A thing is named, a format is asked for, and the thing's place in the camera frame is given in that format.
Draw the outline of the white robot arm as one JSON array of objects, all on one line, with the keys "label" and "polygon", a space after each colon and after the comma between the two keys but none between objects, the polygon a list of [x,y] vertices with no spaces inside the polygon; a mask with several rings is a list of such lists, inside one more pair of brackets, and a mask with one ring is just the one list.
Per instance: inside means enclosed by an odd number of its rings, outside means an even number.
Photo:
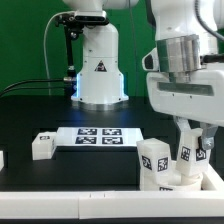
[{"label": "white robot arm", "polygon": [[[131,8],[139,0],[63,0],[71,10],[72,36],[84,35],[83,65],[76,75],[74,103],[106,109],[128,100],[118,69],[118,31],[107,11]],[[155,29],[155,47],[142,59],[150,103],[169,114],[182,131],[201,123],[201,144],[214,147],[224,126],[224,0],[145,0]]]}]

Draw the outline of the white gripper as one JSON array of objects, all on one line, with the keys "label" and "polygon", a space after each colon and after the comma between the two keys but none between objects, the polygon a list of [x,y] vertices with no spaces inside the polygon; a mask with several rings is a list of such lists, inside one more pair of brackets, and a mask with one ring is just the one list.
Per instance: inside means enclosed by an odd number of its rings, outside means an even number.
[{"label": "white gripper", "polygon": [[190,83],[171,83],[167,74],[150,72],[146,81],[152,108],[174,115],[180,134],[191,130],[187,119],[201,122],[202,148],[212,150],[217,126],[224,127],[224,72],[199,70]]}]

